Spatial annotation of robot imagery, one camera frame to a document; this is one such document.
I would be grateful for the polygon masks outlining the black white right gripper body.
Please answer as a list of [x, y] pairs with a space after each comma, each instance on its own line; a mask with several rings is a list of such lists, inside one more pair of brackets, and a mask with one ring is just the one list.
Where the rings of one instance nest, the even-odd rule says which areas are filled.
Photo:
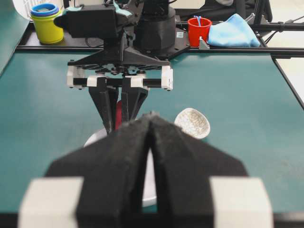
[[76, 78], [85, 79], [85, 70], [99, 70], [111, 74], [130, 76], [131, 71], [161, 70], [160, 87], [168, 91], [173, 89], [173, 69], [169, 61], [159, 60], [142, 54], [133, 48], [132, 37], [123, 32], [116, 44], [104, 44], [102, 50], [78, 61], [68, 62], [67, 86], [77, 87], [96, 86], [95, 79], [87, 79], [79, 85], [74, 82]]

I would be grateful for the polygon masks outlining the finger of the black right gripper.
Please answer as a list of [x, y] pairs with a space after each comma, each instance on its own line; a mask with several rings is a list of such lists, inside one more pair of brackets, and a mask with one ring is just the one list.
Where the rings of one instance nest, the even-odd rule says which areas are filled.
[[122, 122], [128, 122], [137, 117], [148, 92], [145, 88], [131, 87], [131, 78], [122, 79]]
[[107, 85], [107, 79], [105, 76], [89, 76], [87, 87], [102, 118], [106, 132], [111, 133], [115, 130], [116, 103], [119, 89], [118, 87]]

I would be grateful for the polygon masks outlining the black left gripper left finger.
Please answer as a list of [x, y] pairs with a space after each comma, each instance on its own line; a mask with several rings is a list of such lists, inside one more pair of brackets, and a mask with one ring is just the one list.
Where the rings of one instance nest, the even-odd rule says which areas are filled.
[[54, 160], [33, 179], [19, 208], [20, 228], [120, 228], [142, 206], [150, 121]]

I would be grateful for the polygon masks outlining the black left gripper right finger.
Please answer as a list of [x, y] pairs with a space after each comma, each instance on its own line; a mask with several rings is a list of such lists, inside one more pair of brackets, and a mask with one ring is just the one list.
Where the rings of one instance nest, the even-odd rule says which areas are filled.
[[260, 178], [243, 163], [150, 119], [158, 212], [172, 228], [271, 228], [273, 214]]

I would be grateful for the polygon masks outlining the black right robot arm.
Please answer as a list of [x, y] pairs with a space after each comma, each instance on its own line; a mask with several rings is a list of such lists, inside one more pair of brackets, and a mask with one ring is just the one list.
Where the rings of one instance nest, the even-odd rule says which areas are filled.
[[167, 0], [107, 0], [56, 19], [73, 38], [100, 38], [101, 50], [68, 63], [70, 88], [88, 88], [110, 133], [134, 120], [153, 87], [173, 89], [169, 62], [176, 44], [175, 10]]

